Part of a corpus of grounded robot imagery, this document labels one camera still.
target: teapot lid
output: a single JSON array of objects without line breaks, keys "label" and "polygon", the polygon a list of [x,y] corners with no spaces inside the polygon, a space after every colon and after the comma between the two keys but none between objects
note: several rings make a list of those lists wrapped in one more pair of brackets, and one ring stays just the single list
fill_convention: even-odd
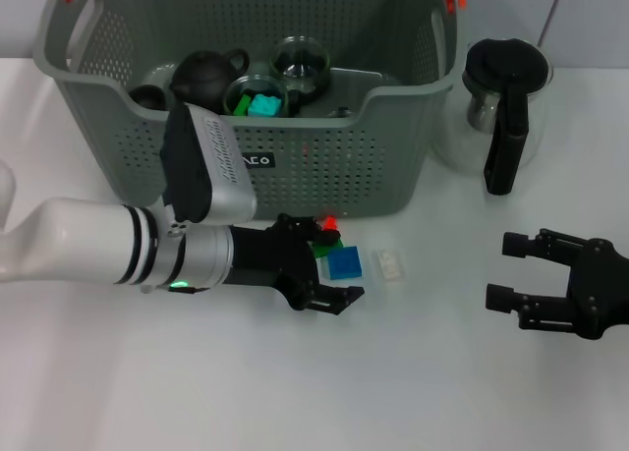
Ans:
[{"label": "teapot lid", "polygon": [[212,81],[226,73],[233,67],[221,54],[214,51],[197,51],[189,55],[175,71],[173,80],[204,82]]},{"label": "teapot lid", "polygon": [[465,71],[486,90],[503,93],[507,85],[518,85],[532,94],[546,85],[550,65],[540,50],[526,41],[485,39],[468,51]]}]

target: blue block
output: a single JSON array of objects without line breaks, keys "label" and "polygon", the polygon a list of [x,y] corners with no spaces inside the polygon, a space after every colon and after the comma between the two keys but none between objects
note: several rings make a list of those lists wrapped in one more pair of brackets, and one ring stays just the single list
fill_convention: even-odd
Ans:
[{"label": "blue block", "polygon": [[358,248],[348,247],[332,250],[327,254],[327,265],[330,271],[330,279],[354,279],[363,276],[361,259],[358,256]]},{"label": "blue block", "polygon": [[275,117],[282,108],[282,99],[258,94],[247,110],[250,117]]}]

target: teapot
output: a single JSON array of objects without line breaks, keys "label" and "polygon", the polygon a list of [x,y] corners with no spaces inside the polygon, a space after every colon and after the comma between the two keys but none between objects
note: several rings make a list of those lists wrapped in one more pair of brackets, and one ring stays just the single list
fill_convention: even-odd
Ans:
[{"label": "teapot", "polygon": [[476,43],[446,98],[436,153],[457,170],[483,174],[489,194],[511,193],[518,169],[540,147],[548,114],[540,97],[552,75],[549,60],[526,41]]},{"label": "teapot", "polygon": [[[243,62],[240,68],[232,64],[237,58]],[[240,78],[249,65],[249,54],[243,49],[231,50],[224,55],[197,51],[177,67],[170,90],[179,100],[221,114],[227,87]]]}]

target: plastic basket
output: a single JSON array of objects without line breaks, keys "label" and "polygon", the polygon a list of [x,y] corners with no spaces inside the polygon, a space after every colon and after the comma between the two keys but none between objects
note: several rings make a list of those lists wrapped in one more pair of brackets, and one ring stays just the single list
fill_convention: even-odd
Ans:
[{"label": "plastic basket", "polygon": [[[163,85],[196,50],[245,48],[259,66],[282,38],[312,36],[336,68],[328,92],[340,105],[347,100],[353,114],[225,117],[254,164],[257,218],[384,215],[410,200],[445,93],[460,78],[459,3],[48,0],[34,60],[56,80],[114,191],[142,206],[164,188],[158,151],[167,113],[139,107],[127,91]],[[88,20],[68,61],[87,4]]]}]

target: teapot handle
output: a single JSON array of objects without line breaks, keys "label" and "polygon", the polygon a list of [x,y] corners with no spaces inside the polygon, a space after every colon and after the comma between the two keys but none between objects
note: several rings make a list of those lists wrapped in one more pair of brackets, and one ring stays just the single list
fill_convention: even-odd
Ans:
[{"label": "teapot handle", "polygon": [[239,69],[237,69],[236,71],[238,72],[238,77],[240,78],[244,73],[247,72],[247,70],[249,69],[249,65],[251,63],[251,60],[249,58],[249,53],[247,53],[245,50],[243,50],[242,48],[236,48],[235,50],[231,50],[228,51],[227,53],[225,53],[223,55],[223,57],[231,62],[232,60],[234,60],[235,58],[242,58],[243,60],[243,66],[241,66]]},{"label": "teapot handle", "polygon": [[487,191],[494,196],[511,193],[522,151],[529,135],[529,100],[517,85],[508,85],[498,103],[493,140],[485,165]]}]

